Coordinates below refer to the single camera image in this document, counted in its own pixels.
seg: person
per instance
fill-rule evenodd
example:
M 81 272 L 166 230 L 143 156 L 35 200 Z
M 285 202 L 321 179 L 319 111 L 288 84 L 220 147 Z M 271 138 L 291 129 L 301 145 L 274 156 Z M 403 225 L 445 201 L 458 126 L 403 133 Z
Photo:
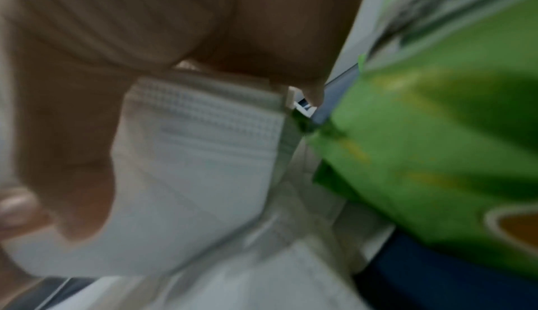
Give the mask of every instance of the person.
M 0 192 L 0 240 L 50 225 L 71 241 L 99 232 L 123 95 L 140 76 L 190 61 L 321 103 L 360 2 L 0 0 L 1 106 L 20 184 Z M 1 299 L 35 281 L 0 252 Z

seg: white face mask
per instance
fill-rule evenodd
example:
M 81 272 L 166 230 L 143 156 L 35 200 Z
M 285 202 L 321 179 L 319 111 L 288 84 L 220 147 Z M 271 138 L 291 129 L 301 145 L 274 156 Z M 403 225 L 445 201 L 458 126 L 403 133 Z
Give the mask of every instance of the white face mask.
M 49 228 L 4 249 L 37 276 L 148 275 L 187 264 L 262 212 L 300 137 L 284 100 L 251 78 L 141 79 L 124 102 L 117 195 L 101 233 L 72 245 Z

